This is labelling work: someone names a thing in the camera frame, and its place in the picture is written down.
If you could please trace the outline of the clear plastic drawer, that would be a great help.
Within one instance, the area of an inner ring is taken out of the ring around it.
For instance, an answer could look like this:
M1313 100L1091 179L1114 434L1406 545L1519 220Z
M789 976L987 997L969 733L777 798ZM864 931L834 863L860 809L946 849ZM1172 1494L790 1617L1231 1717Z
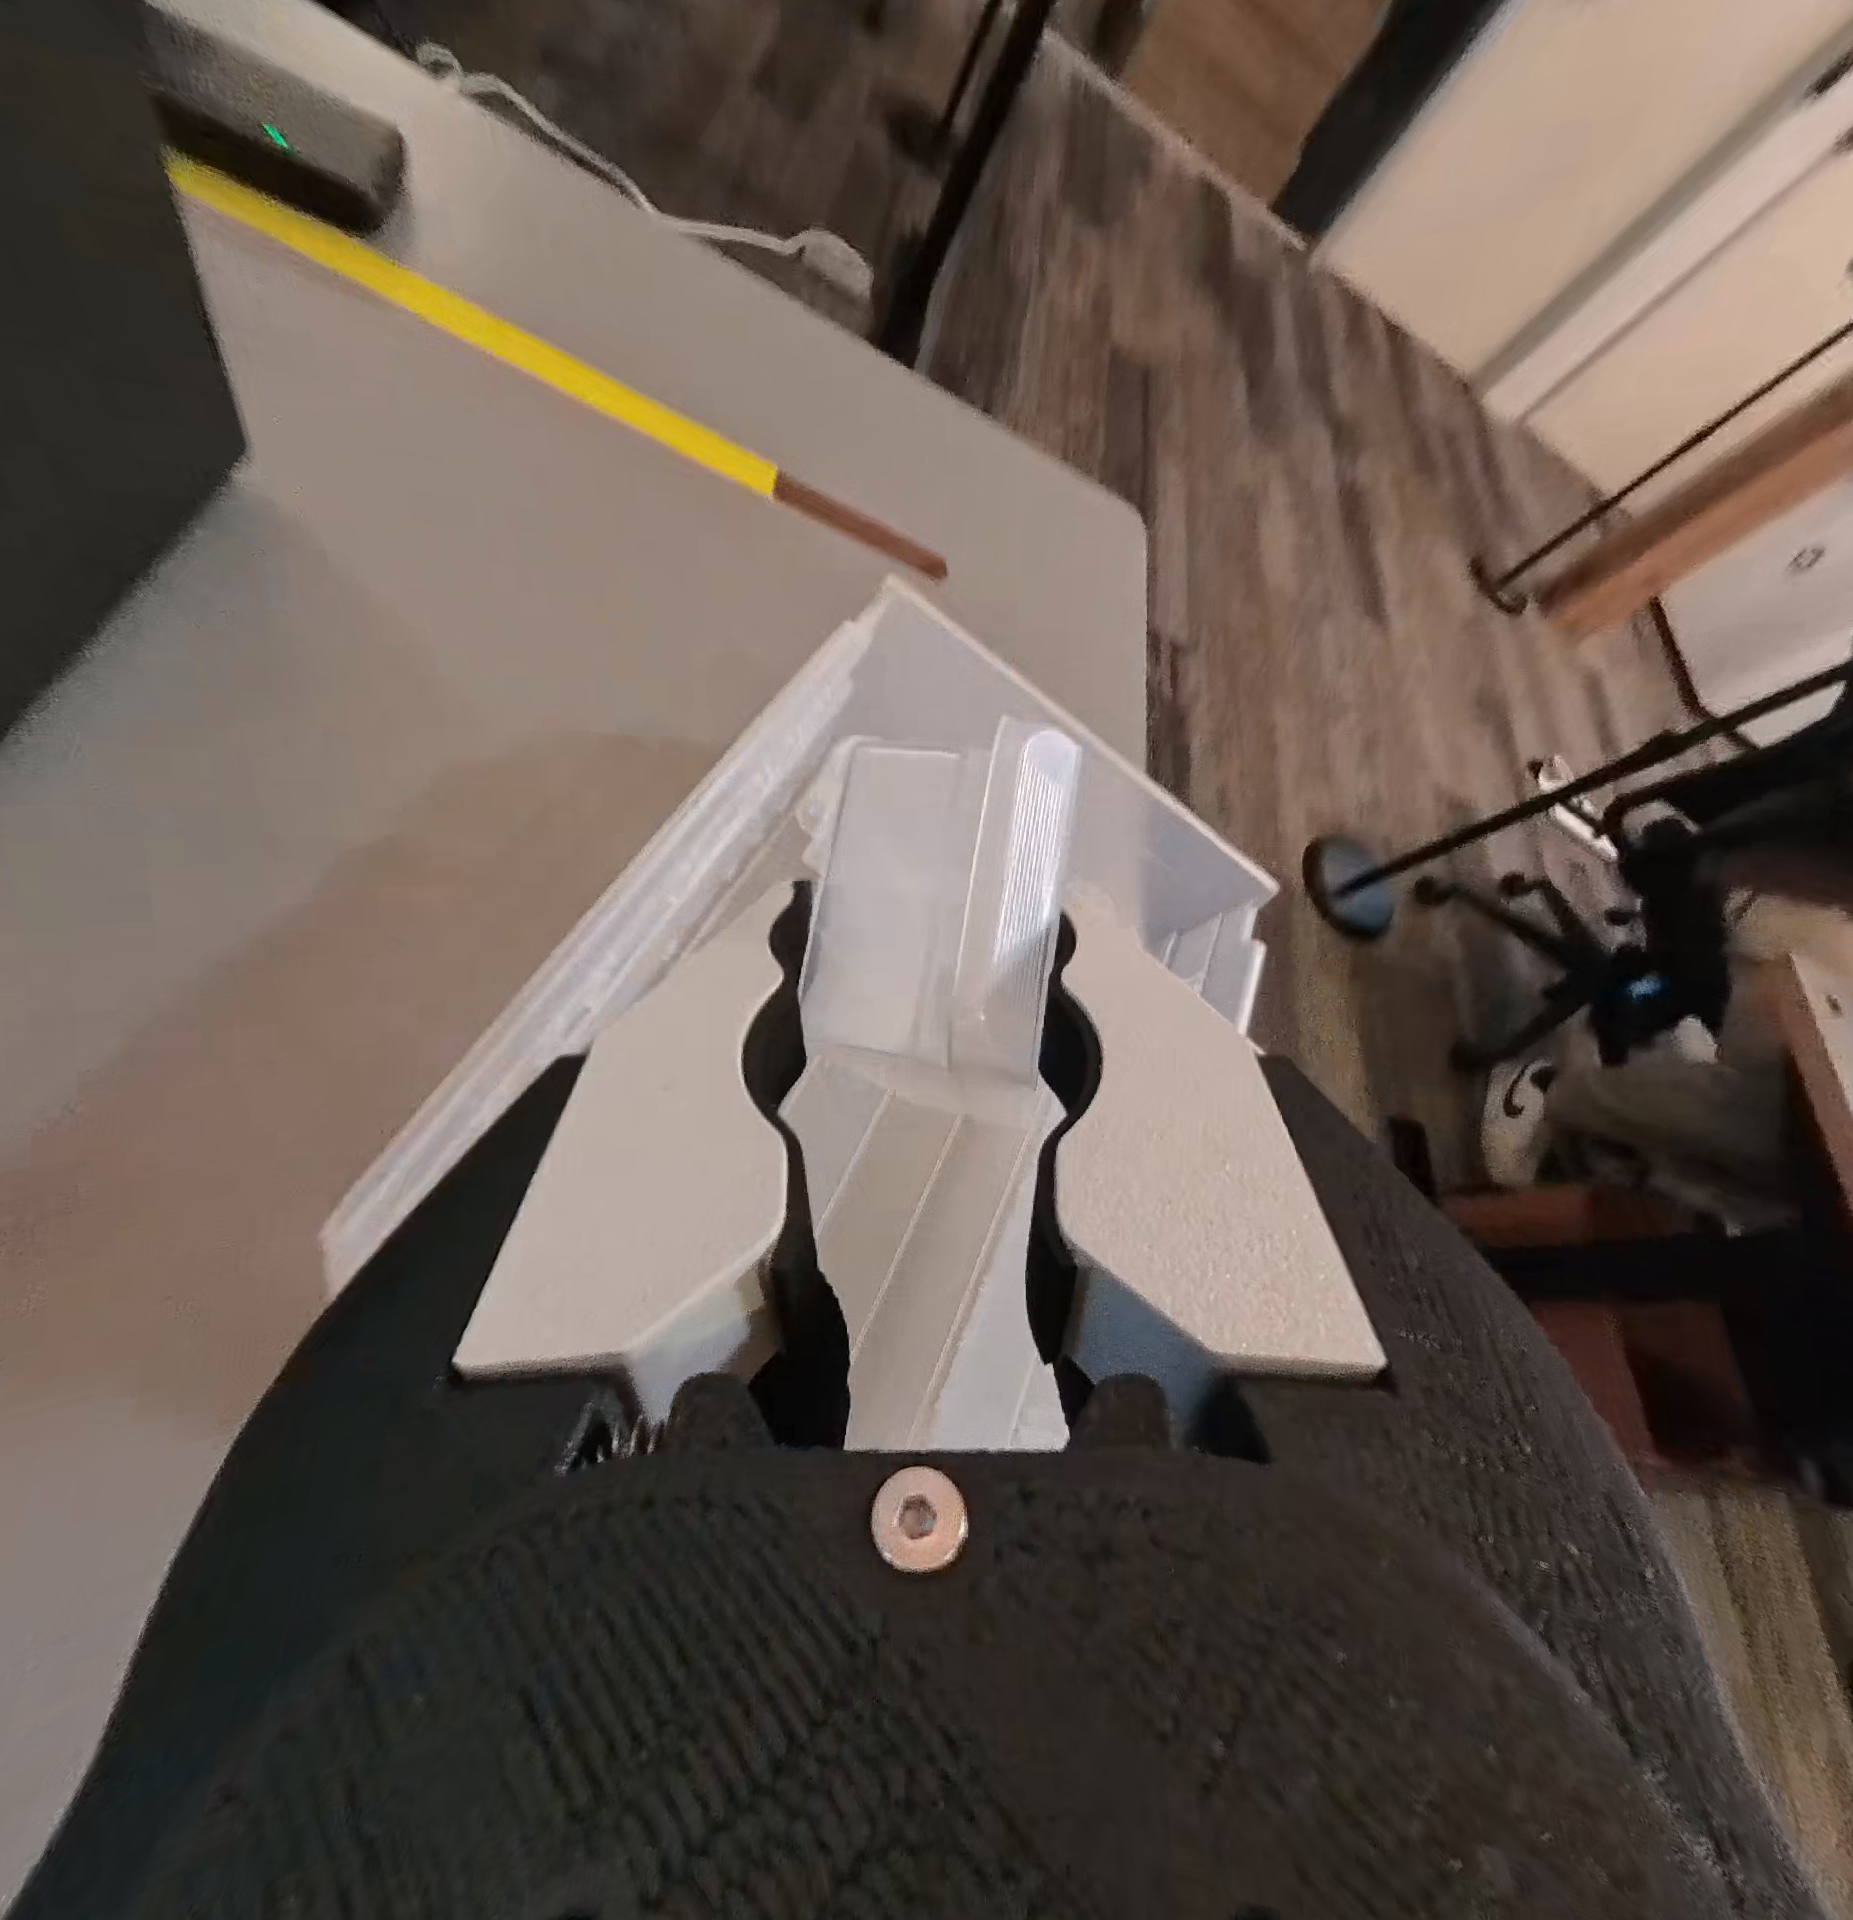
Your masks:
M912 1105L1029 1126L1082 746L1001 718L987 747L853 736L801 957L801 1038Z

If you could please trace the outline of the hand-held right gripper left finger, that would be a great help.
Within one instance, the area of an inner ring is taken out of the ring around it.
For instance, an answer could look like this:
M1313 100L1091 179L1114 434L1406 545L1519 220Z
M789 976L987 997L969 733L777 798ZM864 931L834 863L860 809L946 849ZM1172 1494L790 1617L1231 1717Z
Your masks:
M605 1021L461 1333L463 1377L602 1374L665 1418L699 1374L767 1418L847 1418L789 1099L814 883L763 894Z

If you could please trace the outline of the black flat device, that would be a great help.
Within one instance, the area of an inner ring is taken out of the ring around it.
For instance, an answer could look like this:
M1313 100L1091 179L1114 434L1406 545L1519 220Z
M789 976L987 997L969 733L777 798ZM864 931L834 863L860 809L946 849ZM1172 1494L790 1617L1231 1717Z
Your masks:
M144 83L166 146L351 236L377 230L408 189L403 131L336 91L146 19Z

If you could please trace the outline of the black round base stand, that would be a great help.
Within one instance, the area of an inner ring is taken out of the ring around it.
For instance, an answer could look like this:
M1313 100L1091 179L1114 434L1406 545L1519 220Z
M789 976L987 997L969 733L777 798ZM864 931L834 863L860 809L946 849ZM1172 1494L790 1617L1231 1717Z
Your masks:
M1488 838L1568 813L1620 867L1654 828L1682 828L1696 854L1777 863L1785 873L1853 886L1853 657L1804 681L1654 733L1594 774L1544 786L1444 838L1374 854L1344 833L1315 838L1300 883L1321 921L1349 940L1380 940L1396 917L1396 879Z

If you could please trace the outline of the black drawer cabinet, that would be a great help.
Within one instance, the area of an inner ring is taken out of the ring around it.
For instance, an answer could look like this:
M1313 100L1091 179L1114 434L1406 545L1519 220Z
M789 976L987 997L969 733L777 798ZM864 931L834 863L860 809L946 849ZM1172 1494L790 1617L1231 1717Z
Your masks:
M245 438L136 5L0 5L0 740Z

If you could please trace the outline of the raised wooden desk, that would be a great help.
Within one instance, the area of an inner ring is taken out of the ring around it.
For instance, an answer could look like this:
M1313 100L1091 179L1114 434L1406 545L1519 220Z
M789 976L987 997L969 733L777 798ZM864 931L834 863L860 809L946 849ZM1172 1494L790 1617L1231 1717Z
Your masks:
M1474 592L1506 616L1540 613L1563 636L1594 636L1633 620L1777 516L1850 481L1853 363L1785 412L1763 417L1675 487L1661 487L1730 429L1763 412L1796 376L1844 348L1853 348L1853 318L1523 559L1492 566L1474 554L1469 562Z

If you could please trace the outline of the clear plastic bin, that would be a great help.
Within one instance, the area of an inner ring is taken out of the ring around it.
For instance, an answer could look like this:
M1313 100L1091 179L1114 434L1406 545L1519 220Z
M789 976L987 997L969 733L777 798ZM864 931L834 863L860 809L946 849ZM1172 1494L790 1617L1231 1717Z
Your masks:
M403 1222L457 1171L508 1105L557 1060L582 1057L728 918L777 879L819 879L846 761L854 747L950 754L979 817L1004 723L1068 733L1080 747L1061 875L1106 901L1219 1019L1246 1031L1264 943L1259 917L1276 879L1153 786L1004 659L918 592L886 581L750 723L630 867L512 995L493 1031L320 1230L323 1289L339 1295ZM847 1060L808 1088L795 1115L815 1213L846 1206L840 1253L872 1250L892 1217L895 1274L847 1307L872 1339L872 1381L853 1409L872 1450L1060 1450L1060 1384L1034 1337L1009 1329L1020 1289L1009 1238L1029 1224L1028 1126L949 1121L918 1160L923 1105L886 1108L881 1074Z

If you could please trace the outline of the black metal leg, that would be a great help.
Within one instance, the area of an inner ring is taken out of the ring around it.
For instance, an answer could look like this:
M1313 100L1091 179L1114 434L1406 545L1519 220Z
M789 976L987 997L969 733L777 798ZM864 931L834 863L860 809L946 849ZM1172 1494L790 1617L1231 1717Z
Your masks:
M940 113L923 117L918 102L897 102L892 112L892 140L940 173L936 203L923 227L903 239L895 272L878 307L872 344L905 366L917 366L918 360L936 279L950 255L1009 113L1034 70L1054 11L1060 5L984 5ZM1001 15L1009 15L1009 24L998 58L987 68L973 113L963 121L963 102L973 89L979 55L987 51L992 30Z

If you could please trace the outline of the yellow tape line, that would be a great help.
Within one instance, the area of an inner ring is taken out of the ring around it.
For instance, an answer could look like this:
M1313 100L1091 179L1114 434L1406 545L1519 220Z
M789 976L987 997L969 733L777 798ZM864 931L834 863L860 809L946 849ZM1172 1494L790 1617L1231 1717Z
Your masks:
M267 239L270 246L301 255L303 262L336 275L351 290L377 300L389 310L432 328L436 335L525 374L526 380L579 401L582 411L628 429L630 434L664 446L669 456L756 495L777 503L814 524L860 543L864 550L940 583L949 562L929 545L903 534L897 526L834 499L795 478L789 465L770 463L763 452L735 442L732 434L685 417L682 411L630 389L628 380L579 360L566 348L508 323L466 294L436 284L432 279L397 262L367 242L320 224L317 218L292 211L209 164L165 152L172 185L194 203L236 220L240 227Z

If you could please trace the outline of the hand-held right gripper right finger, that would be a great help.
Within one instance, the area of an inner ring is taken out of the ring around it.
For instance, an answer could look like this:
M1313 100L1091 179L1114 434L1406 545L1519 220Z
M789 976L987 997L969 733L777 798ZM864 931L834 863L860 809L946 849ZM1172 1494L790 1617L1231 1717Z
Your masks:
M1114 1374L1200 1421L1234 1377L1373 1384L1387 1351L1253 1045L1107 901L1049 972L1028 1250L1034 1351L1074 1418Z

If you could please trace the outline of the black office chair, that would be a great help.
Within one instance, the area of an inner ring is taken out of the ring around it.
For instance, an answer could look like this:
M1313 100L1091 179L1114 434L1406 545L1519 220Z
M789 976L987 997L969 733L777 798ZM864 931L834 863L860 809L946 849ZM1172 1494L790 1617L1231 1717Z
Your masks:
M1712 767L1661 780L1642 798L1618 798L1602 817L1587 801L1553 806L1553 823L1608 852L1633 894L1633 908L1608 917L1611 927L1633 931L1618 943L1540 873L1505 873L1498 894L1417 875L1417 905L1460 901L1559 972L1540 1012L1516 1032L1486 1045L1456 1041L1453 1070L1510 1064L1578 1015L1591 1021L1600 1064L1626 1064L1687 1019L1721 1038L1733 1000L1730 886L1708 867L1708 830L1750 798L1746 775Z

